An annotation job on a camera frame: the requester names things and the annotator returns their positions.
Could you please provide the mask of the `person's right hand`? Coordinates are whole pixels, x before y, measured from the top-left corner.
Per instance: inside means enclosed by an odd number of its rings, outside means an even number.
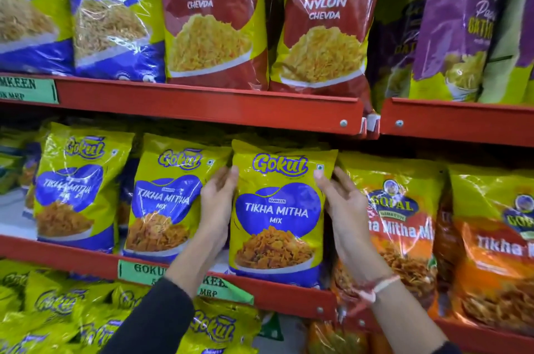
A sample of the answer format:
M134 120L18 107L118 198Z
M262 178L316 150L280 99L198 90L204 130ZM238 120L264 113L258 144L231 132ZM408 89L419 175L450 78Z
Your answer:
M346 266L358 263L372 247L370 242L368 199L340 167L335 167L333 178L337 188L337 207L328 212L333 225L337 254Z

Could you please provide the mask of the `person's left hand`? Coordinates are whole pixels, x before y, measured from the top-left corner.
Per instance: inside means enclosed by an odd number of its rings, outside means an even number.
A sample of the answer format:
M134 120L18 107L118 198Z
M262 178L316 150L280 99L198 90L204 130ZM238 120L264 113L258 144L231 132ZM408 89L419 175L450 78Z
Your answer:
M231 210L225 209L222 202L223 176L229 167L224 166L215 172L201 190L201 216L195 240L218 254L226 243L229 231Z

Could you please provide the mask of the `yellow blue mix snack packet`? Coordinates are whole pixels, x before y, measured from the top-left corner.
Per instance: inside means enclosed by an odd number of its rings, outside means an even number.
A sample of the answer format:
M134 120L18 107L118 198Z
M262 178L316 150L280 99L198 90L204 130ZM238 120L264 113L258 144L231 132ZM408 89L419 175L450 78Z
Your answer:
M144 134L123 256L170 263L195 235L200 194L231 147Z
M234 139L239 168L230 221L229 271L257 280L321 289L325 195L337 149L261 147Z
M111 254L134 133L52 122L35 177L37 241Z
M19 185L24 195L22 216L30 220L34 220L35 178L49 128L49 124L42 125L27 144L23 170L19 178Z

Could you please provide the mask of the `person's left forearm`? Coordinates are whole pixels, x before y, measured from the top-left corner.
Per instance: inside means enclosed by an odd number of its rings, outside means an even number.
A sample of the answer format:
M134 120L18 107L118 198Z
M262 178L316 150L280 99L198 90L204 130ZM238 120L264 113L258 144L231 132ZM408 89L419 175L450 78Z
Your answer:
M227 234L198 230L100 354L176 354L194 316L193 298Z

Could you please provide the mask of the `person's right forearm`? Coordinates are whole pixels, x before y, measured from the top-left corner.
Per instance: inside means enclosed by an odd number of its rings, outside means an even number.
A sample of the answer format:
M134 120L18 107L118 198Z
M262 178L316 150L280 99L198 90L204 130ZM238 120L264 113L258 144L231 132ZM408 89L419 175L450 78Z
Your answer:
M344 266L395 354L462 354L373 246L357 264Z

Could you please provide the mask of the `white plastic shelf clip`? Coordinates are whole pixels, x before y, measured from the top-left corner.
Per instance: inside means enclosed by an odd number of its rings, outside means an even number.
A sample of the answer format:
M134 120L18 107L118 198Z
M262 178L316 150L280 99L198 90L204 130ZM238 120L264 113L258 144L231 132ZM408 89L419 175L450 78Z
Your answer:
M368 114L362 117L359 136L362 139L375 140L380 136L380 114Z

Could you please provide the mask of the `red metal shelf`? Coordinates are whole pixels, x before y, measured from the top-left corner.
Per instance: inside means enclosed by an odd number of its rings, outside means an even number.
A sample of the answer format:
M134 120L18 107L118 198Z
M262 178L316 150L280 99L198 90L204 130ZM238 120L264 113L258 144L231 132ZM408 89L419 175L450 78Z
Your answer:
M534 107L391 98L379 133L534 148Z
M0 257L108 280L118 279L117 264L120 259L151 264L119 255L64 247L9 235L0 235ZM337 316L336 299L328 291L215 272L209 272L206 276L221 277L252 294L255 298L254 305L261 310L326 321L332 321Z
M370 310L350 313L340 305L337 308L337 320L348 330L364 330L375 334L382 332ZM534 354L534 337L470 326L451 319L436 318L434 322L464 352Z
M62 107L359 138L364 116L363 103L352 98L3 72L0 75L54 79L60 102L52 105L0 100L0 104Z

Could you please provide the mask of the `yellow orange mix snack packet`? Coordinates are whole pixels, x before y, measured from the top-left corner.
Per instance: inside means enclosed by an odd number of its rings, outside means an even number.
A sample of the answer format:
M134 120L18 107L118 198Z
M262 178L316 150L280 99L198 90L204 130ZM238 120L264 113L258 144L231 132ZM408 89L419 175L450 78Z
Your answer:
M366 195L373 245L402 283L430 310L437 298L433 246L444 168L425 159L342 151L338 165Z
M534 337L534 170L449 166L458 321Z

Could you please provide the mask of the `green shelf label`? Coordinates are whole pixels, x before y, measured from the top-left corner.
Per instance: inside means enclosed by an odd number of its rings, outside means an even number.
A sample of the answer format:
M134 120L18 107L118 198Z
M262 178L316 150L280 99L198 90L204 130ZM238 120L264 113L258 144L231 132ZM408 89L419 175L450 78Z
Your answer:
M54 79L0 75L0 100L58 105Z
M161 265L134 263L122 259L117 264L117 278L119 280L147 286L155 284L165 275L166 271L167 268ZM204 276L197 290L197 295L250 306L255 303L252 294L218 276Z

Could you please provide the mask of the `small green tag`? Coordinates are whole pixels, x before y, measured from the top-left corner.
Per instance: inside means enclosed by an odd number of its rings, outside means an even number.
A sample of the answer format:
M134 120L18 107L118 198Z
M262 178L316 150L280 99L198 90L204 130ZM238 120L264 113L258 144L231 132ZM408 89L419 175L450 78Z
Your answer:
M277 312L260 311L262 319L262 326L258 333L258 337L267 338L269 340L282 342L284 335Z

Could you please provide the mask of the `orange clear snack packet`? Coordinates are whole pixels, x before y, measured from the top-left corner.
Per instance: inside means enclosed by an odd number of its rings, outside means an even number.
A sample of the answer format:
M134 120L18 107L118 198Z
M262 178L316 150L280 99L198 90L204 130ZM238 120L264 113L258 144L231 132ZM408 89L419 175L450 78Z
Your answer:
M312 321L306 354L369 354L369 344L364 332L347 331L329 321Z

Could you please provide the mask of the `red yellow flake snack packet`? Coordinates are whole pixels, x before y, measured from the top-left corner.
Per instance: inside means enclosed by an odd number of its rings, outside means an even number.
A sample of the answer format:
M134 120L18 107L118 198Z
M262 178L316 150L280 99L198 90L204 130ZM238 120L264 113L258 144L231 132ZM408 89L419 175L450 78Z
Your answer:
M357 98L373 112L365 70L377 0L284 1L270 90Z
M267 91L265 0L162 0L169 83Z

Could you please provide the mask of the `purple green snack packet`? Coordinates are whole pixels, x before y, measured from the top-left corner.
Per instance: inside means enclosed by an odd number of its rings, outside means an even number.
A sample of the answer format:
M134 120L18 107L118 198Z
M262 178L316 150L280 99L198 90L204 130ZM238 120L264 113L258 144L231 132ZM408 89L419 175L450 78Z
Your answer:
M407 98L426 0L377 0L369 36L368 80L372 104Z
M534 0L505 0L478 102L534 103Z
M410 100L476 101L498 4L499 0L426 0Z

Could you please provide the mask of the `blue yellow noodle snack packet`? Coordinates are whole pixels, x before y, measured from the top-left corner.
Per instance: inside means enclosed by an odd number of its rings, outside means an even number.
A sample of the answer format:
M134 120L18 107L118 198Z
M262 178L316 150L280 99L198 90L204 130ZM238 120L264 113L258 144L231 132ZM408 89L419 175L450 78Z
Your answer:
M70 0L0 0L0 71L72 75Z
M70 0L70 6L76 75L165 82L162 0Z

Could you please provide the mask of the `pile of yellow snack packets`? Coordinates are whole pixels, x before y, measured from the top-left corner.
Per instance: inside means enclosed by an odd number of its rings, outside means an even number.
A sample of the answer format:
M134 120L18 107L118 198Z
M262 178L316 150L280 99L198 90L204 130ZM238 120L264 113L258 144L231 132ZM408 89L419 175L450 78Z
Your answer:
M0 354L100 354L151 288L0 259ZM193 305L176 354L259 354L257 309L197 297Z

